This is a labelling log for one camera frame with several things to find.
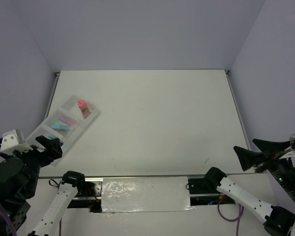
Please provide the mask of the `blue cap highlighter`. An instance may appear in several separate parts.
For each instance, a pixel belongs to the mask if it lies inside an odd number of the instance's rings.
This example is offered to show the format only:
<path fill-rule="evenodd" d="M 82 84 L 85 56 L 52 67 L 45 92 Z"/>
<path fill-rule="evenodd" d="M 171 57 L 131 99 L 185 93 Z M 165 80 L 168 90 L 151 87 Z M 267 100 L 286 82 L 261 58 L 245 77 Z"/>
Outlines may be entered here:
<path fill-rule="evenodd" d="M 68 125 L 55 125 L 55 124 L 53 124 L 53 125 L 51 125 L 51 128 L 53 129 L 53 130 L 60 130 L 60 131 L 72 131 L 72 130 L 74 130 L 74 127 L 72 127 L 72 126 L 68 126 Z"/>

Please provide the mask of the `purple cap highlighter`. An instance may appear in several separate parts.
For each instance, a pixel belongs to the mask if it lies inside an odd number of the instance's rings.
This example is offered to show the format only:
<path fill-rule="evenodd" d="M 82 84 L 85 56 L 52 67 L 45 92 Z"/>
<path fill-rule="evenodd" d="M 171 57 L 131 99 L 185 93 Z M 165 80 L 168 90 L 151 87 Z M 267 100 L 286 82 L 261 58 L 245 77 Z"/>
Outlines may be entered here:
<path fill-rule="evenodd" d="M 78 126 L 78 123 L 68 117 L 61 117 L 59 119 L 62 123 L 64 123 L 65 125 L 68 125 L 68 126 L 73 126 L 73 127 L 77 127 Z"/>

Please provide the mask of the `pink cap glue stick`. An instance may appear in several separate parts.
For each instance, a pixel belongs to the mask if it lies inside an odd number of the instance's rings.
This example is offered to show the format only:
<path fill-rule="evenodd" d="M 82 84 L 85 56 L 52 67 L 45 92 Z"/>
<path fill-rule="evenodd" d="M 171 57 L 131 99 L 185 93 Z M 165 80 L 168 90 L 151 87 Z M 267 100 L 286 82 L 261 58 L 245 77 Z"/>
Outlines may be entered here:
<path fill-rule="evenodd" d="M 77 105 L 78 105 L 78 107 L 79 107 L 79 109 L 80 109 L 80 111 L 82 113 L 83 118 L 87 119 L 88 116 L 91 114 L 91 111 L 88 108 L 88 105 L 87 105 L 86 101 L 85 100 L 79 100 L 77 102 Z"/>

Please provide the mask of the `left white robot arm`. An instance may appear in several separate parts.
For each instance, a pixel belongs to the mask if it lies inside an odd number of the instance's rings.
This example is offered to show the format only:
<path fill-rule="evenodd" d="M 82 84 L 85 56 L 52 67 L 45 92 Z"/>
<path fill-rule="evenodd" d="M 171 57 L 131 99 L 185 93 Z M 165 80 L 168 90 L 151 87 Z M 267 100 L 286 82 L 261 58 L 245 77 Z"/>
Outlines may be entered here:
<path fill-rule="evenodd" d="M 15 236 L 24 224 L 30 209 L 28 200 L 36 193 L 41 168 L 62 157 L 59 138 L 36 137 L 43 146 L 40 151 L 28 145 L 17 135 L 0 138 L 0 236 Z M 86 192 L 85 176 L 82 173 L 66 172 L 58 192 L 38 225 L 29 233 L 31 236 L 50 236 L 75 196 Z"/>

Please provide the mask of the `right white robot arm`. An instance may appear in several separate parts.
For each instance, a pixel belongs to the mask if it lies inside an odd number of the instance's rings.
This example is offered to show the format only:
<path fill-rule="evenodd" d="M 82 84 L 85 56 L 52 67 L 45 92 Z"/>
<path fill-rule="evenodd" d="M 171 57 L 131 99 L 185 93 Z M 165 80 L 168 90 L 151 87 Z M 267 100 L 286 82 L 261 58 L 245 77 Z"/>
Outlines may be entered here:
<path fill-rule="evenodd" d="M 241 168 L 254 168 L 256 173 L 268 171 L 295 203 L 295 135 L 285 142 L 254 139 L 258 152 L 234 147 Z M 204 177 L 204 187 L 208 192 L 218 191 L 233 199 L 254 215 L 271 236 L 295 236 L 295 214 L 290 210 L 266 202 L 254 195 L 247 187 L 238 184 L 233 177 L 217 167 L 208 170 Z"/>

